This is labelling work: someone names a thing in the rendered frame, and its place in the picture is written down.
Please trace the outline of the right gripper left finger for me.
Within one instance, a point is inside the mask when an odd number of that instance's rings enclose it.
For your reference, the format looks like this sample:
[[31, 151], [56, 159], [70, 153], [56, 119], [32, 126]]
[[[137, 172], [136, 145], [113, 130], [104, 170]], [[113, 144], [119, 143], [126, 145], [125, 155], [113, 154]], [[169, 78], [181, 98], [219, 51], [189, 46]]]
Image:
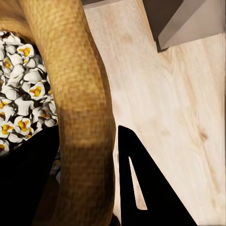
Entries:
[[0, 159], [0, 226], [32, 225], [59, 147], [59, 127], [53, 126]]

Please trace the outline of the popcorn bag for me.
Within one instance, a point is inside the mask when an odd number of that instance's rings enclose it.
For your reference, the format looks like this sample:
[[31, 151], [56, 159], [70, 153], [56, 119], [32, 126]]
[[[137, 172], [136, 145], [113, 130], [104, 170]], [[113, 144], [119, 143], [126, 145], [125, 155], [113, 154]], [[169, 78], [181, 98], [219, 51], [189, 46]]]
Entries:
[[31, 226], [109, 226], [112, 219], [116, 124], [84, 10], [81, 0], [0, 0], [1, 38], [13, 33], [42, 58], [58, 118], [60, 182], [49, 174]]

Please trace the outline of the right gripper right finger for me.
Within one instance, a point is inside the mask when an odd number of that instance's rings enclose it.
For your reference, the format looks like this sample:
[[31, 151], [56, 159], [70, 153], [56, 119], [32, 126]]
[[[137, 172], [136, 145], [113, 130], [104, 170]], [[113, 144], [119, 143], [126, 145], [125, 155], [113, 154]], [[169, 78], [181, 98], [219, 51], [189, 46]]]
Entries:
[[[121, 226], [197, 226], [136, 133], [118, 127]], [[131, 158], [147, 210], [139, 210], [129, 163]]]

